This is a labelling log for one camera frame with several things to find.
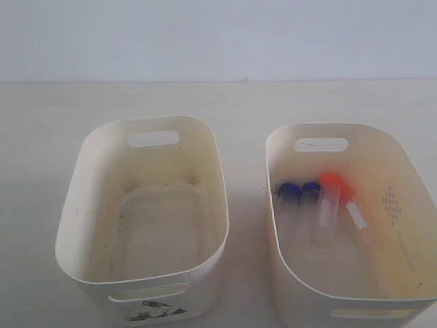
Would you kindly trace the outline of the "orange cap tube labelled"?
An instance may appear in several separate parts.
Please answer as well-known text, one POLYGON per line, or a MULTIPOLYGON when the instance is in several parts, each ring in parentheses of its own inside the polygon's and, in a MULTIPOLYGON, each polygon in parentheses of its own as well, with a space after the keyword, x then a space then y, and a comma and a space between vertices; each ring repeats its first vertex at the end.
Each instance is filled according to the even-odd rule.
POLYGON ((354 240, 367 255, 373 254, 378 248, 378 234, 359 204, 355 190, 347 183, 341 186, 340 203, 346 212, 346 221, 354 240))

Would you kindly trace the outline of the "blue cap tube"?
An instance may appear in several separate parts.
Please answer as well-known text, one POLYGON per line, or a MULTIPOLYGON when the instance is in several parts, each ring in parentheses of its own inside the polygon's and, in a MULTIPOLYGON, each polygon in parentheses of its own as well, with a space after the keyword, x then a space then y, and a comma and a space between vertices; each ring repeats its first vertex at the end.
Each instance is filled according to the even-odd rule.
POLYGON ((301 189, 291 182, 284 182, 279 188, 279 213, 283 220, 290 220, 298 208, 301 189))
POLYGON ((318 206, 321 186, 317 182, 308 182, 302 186, 298 208, 303 219, 310 219, 318 206))

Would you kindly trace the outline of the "cream plastic bin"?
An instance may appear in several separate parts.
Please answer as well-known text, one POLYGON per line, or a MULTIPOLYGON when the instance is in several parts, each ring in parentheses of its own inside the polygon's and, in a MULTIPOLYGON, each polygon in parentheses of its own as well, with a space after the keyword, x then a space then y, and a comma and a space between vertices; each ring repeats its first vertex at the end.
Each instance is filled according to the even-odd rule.
POLYGON ((287 327, 403 327, 436 303, 436 205, 402 145, 362 124, 290 124, 266 141, 267 231, 274 305, 287 327), (338 174, 374 224, 378 248, 354 240, 339 200, 328 247, 279 188, 338 174))
POLYGON ((170 323, 215 305, 228 234, 211 128, 187 116, 122 120, 82 143, 55 255, 109 324, 170 323))

